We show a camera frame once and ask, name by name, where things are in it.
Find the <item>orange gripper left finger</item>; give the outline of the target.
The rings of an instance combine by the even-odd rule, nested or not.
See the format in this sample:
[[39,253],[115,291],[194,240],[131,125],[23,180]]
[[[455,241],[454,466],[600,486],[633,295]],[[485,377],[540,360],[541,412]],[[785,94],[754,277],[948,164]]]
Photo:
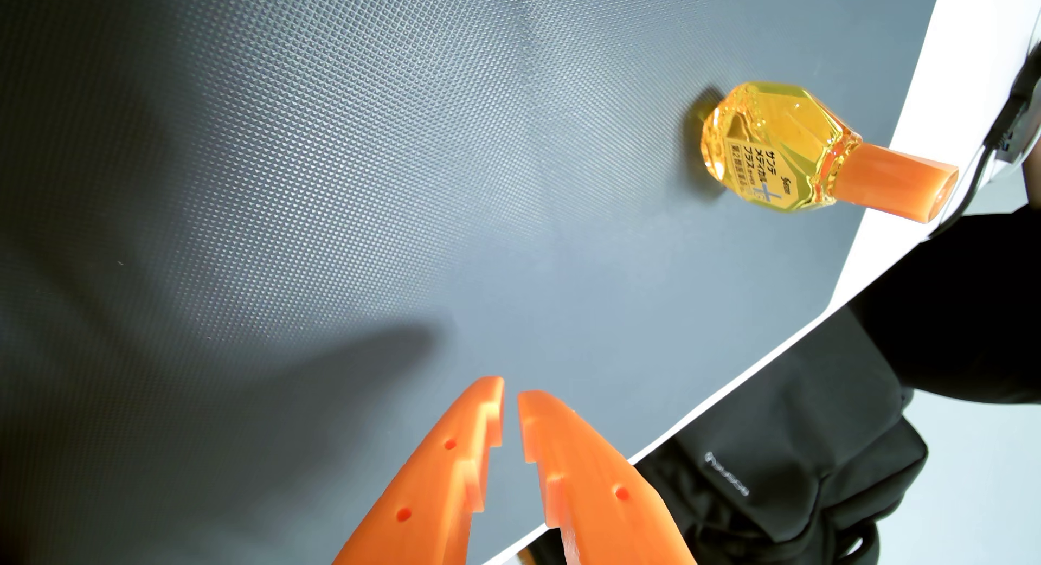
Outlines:
[[465,564],[489,450],[502,444],[504,395],[501,376],[483,376],[455,399],[333,563]]

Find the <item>person's hand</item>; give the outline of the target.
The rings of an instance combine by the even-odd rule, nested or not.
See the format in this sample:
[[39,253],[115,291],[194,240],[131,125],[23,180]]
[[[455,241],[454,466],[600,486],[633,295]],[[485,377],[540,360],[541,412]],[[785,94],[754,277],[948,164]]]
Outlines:
[[1038,142],[1034,145],[1033,149],[1030,151],[1029,155],[1025,156],[1021,164],[1027,204],[1029,207],[1035,211],[1040,210],[1040,202],[1041,202],[1040,153],[1041,153],[1041,144],[1040,139],[1038,139]]

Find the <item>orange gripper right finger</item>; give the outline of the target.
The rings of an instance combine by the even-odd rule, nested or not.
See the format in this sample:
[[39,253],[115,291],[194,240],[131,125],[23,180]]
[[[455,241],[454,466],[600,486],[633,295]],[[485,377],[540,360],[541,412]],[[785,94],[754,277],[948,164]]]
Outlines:
[[659,493],[595,428],[542,390],[519,393],[518,413],[567,564],[696,564]]

